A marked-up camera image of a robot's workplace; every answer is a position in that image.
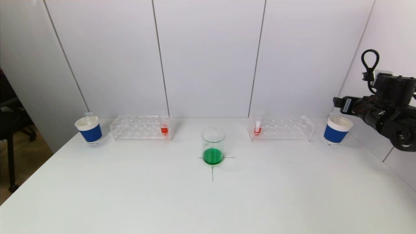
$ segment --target paper cup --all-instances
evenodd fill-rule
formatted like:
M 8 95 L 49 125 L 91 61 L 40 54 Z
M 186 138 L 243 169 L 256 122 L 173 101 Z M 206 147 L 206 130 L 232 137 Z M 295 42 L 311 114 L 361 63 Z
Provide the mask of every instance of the paper cup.
M 97 116 L 81 118 L 75 122 L 75 126 L 88 143 L 96 143 L 103 136 Z
M 353 123 L 341 116 L 330 116 L 328 118 L 327 128 L 325 129 L 324 138 L 330 144 L 340 143 L 348 131 L 352 128 Z

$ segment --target glass beaker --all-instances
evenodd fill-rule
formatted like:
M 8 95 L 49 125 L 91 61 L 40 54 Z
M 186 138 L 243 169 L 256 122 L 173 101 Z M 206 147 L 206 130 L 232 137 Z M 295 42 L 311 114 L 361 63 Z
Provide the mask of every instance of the glass beaker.
M 210 165 L 220 163 L 224 158 L 224 131 L 218 128 L 208 128 L 202 132 L 201 137 L 204 161 Z

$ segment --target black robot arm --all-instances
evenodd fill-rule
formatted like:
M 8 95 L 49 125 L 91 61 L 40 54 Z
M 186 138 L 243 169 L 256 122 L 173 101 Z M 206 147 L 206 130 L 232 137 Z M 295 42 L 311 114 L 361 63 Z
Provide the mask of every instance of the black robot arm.
M 416 79 L 385 73 L 374 76 L 376 64 L 368 68 L 364 61 L 367 52 L 376 54 L 376 64 L 379 56 L 375 50 L 366 50 L 362 55 L 367 70 L 363 80 L 367 81 L 373 95 L 362 98 L 335 97 L 334 106 L 340 108 L 342 114 L 361 118 L 379 134 L 390 139 L 395 148 L 416 152 L 416 107 L 409 105 L 413 97 L 416 99 Z

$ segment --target wooden floor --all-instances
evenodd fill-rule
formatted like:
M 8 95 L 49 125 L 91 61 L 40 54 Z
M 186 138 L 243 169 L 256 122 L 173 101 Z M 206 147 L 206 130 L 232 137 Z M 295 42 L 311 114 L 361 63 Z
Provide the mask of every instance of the wooden floor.
M 36 127 L 37 138 L 30 142 L 21 132 L 14 135 L 16 184 L 23 184 L 52 155 L 52 151 Z M 7 168 L 7 142 L 0 143 L 0 205 L 12 195 L 9 190 L 9 170 Z

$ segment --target test tube with red liquid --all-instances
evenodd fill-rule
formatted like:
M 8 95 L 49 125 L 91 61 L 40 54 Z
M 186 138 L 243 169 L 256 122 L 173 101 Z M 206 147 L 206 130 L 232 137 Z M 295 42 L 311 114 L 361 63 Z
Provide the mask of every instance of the test tube with red liquid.
M 161 115 L 159 115 L 159 122 L 160 122 L 160 131 L 162 132 L 163 136 L 167 136 L 169 133 L 169 129 L 168 129 L 169 116 L 162 113 Z
M 264 117 L 264 111 L 258 111 L 254 117 L 254 135 L 258 136 L 261 133 L 261 125 Z

